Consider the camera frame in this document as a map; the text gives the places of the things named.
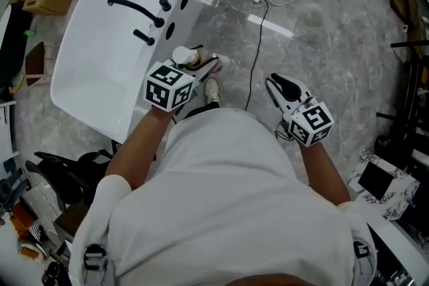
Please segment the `black faucet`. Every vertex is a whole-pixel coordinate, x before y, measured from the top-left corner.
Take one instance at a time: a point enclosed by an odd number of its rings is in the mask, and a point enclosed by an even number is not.
[[[138,37],[139,39],[145,41],[148,46],[152,46],[155,43],[154,38],[147,37],[143,32],[141,32],[138,29],[134,30],[133,34],[134,34],[134,36]]]
[[[143,6],[140,6],[136,3],[133,3],[132,1],[128,0],[108,0],[107,3],[109,6],[112,6],[113,4],[119,4],[126,7],[130,7],[134,10],[137,10],[138,12],[142,12],[147,18],[154,21],[154,25],[156,27],[162,27],[164,25],[164,20],[162,18],[156,17],[155,15],[152,15],[147,9],[145,9]]]

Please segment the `white appliance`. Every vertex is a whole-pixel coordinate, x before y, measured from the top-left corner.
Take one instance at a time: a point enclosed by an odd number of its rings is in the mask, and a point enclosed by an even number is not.
[[[189,33],[208,0],[128,0],[145,7],[165,24],[107,0],[79,0],[62,41],[51,84],[54,104],[79,121],[120,143],[150,109],[143,100],[143,79],[156,61],[164,61]],[[147,45],[138,29],[155,40]]]

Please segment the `bathtub faucet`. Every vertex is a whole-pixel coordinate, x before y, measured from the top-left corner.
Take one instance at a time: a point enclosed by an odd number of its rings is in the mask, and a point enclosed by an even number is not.
[[[162,27],[164,25],[164,20],[162,18],[156,17],[155,15],[153,15],[152,13],[150,13],[147,9],[145,9],[143,6],[140,6],[136,3],[133,3],[132,1],[128,1],[128,0],[108,0],[107,4],[109,4],[109,6],[112,6],[113,4],[119,4],[119,5],[123,5],[126,7],[130,7],[134,10],[137,10],[138,12],[141,12],[142,14],[144,14],[147,18],[149,18],[150,20],[154,21],[154,25],[156,27]]]

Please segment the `marble floor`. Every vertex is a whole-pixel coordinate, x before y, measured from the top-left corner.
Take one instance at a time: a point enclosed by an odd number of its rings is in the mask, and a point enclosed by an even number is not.
[[[243,109],[265,8],[252,8],[249,0],[214,0],[213,4],[203,9],[188,46],[203,44],[231,57],[230,68],[219,78],[222,106]],[[68,17],[37,17],[34,21],[37,35],[28,48],[42,40],[53,45],[47,51],[50,68],[67,21]],[[281,114],[265,90],[265,78],[272,72],[283,72],[305,82],[326,103],[336,121],[324,144],[341,175],[347,178],[360,152],[371,150],[376,136],[386,129],[387,123],[376,119],[375,113],[391,111],[401,63],[389,45],[400,40],[402,23],[390,9],[389,0],[294,0],[282,7],[270,6],[248,111],[273,131]],[[182,115],[202,102],[202,97],[195,98]],[[17,95],[15,117],[22,161],[37,162],[34,151],[77,158],[110,144],[106,137],[53,105],[49,85],[22,90]],[[282,144],[298,177],[306,181],[297,144]],[[59,213],[55,197],[49,186],[32,177],[38,187],[27,197],[40,208],[36,212],[47,223]],[[40,201],[40,192],[46,199]]]

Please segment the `black wire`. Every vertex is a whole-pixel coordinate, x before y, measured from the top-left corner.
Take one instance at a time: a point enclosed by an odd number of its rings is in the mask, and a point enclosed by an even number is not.
[[[249,96],[247,97],[246,107],[244,108],[244,111],[247,111],[247,107],[249,106],[250,97],[252,95],[253,69],[255,68],[257,57],[259,55],[259,49],[261,48],[263,21],[265,21],[265,18],[267,17],[267,13],[269,10],[268,2],[266,0],[264,0],[264,1],[265,1],[265,4],[267,4],[267,9],[265,10],[265,14],[263,15],[261,26],[259,27],[259,43],[257,45],[256,56],[255,56],[255,60],[253,61],[252,69],[250,69]]]

